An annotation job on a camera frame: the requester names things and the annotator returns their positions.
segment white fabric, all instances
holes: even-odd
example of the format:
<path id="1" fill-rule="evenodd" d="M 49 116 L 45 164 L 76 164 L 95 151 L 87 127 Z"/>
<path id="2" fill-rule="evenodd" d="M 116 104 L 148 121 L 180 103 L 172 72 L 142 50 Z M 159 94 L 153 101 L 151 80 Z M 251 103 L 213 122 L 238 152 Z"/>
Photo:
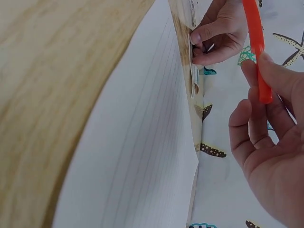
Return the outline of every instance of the white fabric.
<path id="1" fill-rule="evenodd" d="M 303 0 L 263 0 L 261 16 L 266 52 L 283 64 L 296 49 L 277 39 L 281 34 L 301 43 L 304 32 Z M 240 100 L 247 98 L 248 84 L 238 66 L 239 55 L 207 66 L 217 74 L 205 76 L 204 104 L 213 104 L 203 122 L 202 141 L 227 154 L 225 158 L 200 153 L 199 174 L 192 212 L 194 228 L 246 228 L 246 221 L 261 228 L 284 228 L 260 206 L 236 163 L 229 144 L 228 119 Z M 299 57 L 289 69 L 304 72 L 304 59 Z M 273 131 L 270 136 L 277 142 Z"/>

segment white paper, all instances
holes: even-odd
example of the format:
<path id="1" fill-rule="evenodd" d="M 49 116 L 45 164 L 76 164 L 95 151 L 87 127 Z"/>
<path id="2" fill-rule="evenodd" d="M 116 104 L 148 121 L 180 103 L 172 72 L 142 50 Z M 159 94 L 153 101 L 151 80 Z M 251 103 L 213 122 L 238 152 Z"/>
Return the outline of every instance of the white paper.
<path id="1" fill-rule="evenodd" d="M 106 83 L 54 228 L 184 228 L 198 159 L 177 37 L 156 0 Z"/>
<path id="2" fill-rule="evenodd" d="M 188 34 L 188 48 L 189 48 L 190 74 L 191 74 L 191 98 L 194 98 L 194 96 L 195 96 L 195 79 L 194 79 L 193 71 L 196 66 L 192 63 L 193 49 L 192 49 L 192 44 L 190 42 L 190 34 Z"/>

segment teal shell print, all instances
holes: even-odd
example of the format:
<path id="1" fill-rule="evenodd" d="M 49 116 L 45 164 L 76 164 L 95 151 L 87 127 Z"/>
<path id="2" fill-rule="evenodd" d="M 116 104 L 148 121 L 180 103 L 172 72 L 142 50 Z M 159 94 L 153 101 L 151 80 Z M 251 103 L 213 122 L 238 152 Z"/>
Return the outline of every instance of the teal shell print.
<path id="1" fill-rule="evenodd" d="M 268 121 L 267 121 L 267 130 L 274 131 L 274 129 L 272 128 L 272 126 L 270 125 L 270 123 Z"/>
<path id="2" fill-rule="evenodd" d="M 213 69 L 207 69 L 204 67 L 203 69 L 199 70 L 200 75 L 216 75 L 217 72 Z"/>
<path id="3" fill-rule="evenodd" d="M 194 223 L 189 228 L 217 228 L 214 225 L 207 224 L 207 223 Z"/>
<path id="4" fill-rule="evenodd" d="M 254 61 L 255 63 L 257 62 L 256 55 L 251 53 L 250 46 L 243 48 L 241 54 L 239 55 L 237 65 L 239 65 L 239 66 L 242 65 L 242 62 L 246 59 L 250 59 L 250 60 Z"/>

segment brown starfish pattern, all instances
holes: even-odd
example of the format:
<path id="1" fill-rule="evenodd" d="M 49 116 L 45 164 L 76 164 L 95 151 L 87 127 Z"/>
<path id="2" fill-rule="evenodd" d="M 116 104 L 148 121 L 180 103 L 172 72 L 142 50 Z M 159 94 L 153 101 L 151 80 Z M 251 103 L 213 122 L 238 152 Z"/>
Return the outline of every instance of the brown starfish pattern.
<path id="1" fill-rule="evenodd" d="M 210 114 L 211 112 L 211 109 L 212 109 L 212 106 L 213 104 L 210 104 L 208 105 L 207 107 L 203 108 L 202 106 L 200 105 L 194 105 L 195 107 L 195 111 L 196 111 L 196 114 L 202 118 L 202 120 L 204 121 L 204 119 Z"/>
<path id="2" fill-rule="evenodd" d="M 202 120 L 204 121 L 206 119 L 206 117 L 210 114 L 211 109 L 213 107 L 213 104 L 209 104 L 207 107 L 203 108 L 202 106 L 199 105 L 195 105 L 195 110 L 196 113 L 199 117 L 202 117 Z M 214 157 L 219 157 L 219 158 L 225 158 L 227 155 L 222 152 L 219 151 L 218 149 L 212 148 L 211 146 L 208 146 L 204 143 L 201 142 L 201 144 L 197 144 L 195 145 L 195 151 L 198 151 L 197 149 L 199 149 L 200 151 L 214 156 Z"/>
<path id="3" fill-rule="evenodd" d="M 273 35 L 277 39 L 284 41 L 285 43 L 292 45 L 295 49 L 297 49 L 297 51 L 294 52 L 290 57 L 288 57 L 288 59 L 283 63 L 283 66 L 288 67 L 292 65 L 299 57 L 302 57 L 304 60 L 304 31 L 301 43 L 298 43 L 294 39 L 291 39 L 290 37 L 281 34 L 273 33 Z"/>
<path id="4" fill-rule="evenodd" d="M 261 228 L 261 227 L 258 227 L 257 225 L 253 224 L 252 222 L 250 221 L 246 221 L 246 225 L 248 228 Z"/>
<path id="5" fill-rule="evenodd" d="M 223 151 L 219 151 L 217 149 L 214 149 L 204 143 L 200 144 L 200 150 L 203 151 L 204 153 L 211 155 L 213 157 L 218 157 L 218 158 L 226 158 L 227 154 L 225 154 Z"/>

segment starfish print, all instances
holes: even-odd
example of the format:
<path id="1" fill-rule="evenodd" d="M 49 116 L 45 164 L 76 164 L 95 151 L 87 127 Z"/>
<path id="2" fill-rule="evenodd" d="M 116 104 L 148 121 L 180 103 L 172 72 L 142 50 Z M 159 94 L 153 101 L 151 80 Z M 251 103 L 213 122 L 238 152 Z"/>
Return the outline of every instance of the starfish print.
<path id="1" fill-rule="evenodd" d="M 257 62 L 256 61 L 256 55 L 251 53 L 251 47 L 250 46 L 247 46 L 247 47 L 243 48 L 243 51 L 239 55 L 237 65 L 241 66 L 243 61 L 245 61 L 246 59 L 250 59 L 250 60 L 254 61 L 255 63 Z"/>
<path id="2" fill-rule="evenodd" d="M 287 36 L 284 35 L 280 35 L 277 33 L 273 33 L 273 35 L 278 38 L 281 41 L 284 41 L 286 43 L 288 43 L 289 45 L 292 45 L 293 47 L 295 47 L 295 49 L 297 49 L 296 52 L 294 52 L 290 57 L 288 57 L 288 59 L 283 63 L 283 66 L 288 67 L 290 65 L 292 65 L 299 57 L 302 57 L 304 60 L 304 31 L 303 31 L 303 35 L 302 35 L 302 41 L 299 44 L 297 41 L 295 41 L 294 39 L 291 39 Z"/>
<path id="3" fill-rule="evenodd" d="M 248 228 L 260 228 L 257 225 L 253 224 L 251 221 L 246 221 L 246 225 Z"/>
<path id="4" fill-rule="evenodd" d="M 202 118 L 202 121 L 206 119 L 206 117 L 210 114 L 211 109 L 213 107 L 213 104 L 209 104 L 207 107 L 203 108 L 199 105 L 194 105 L 195 110 L 197 115 Z M 199 144 L 196 144 L 195 146 L 195 151 L 202 151 L 208 155 L 211 155 L 213 157 L 218 157 L 218 158 L 226 158 L 227 154 L 224 153 L 223 151 L 220 151 L 216 148 L 213 148 L 209 145 L 206 145 L 205 143 L 201 142 Z"/>

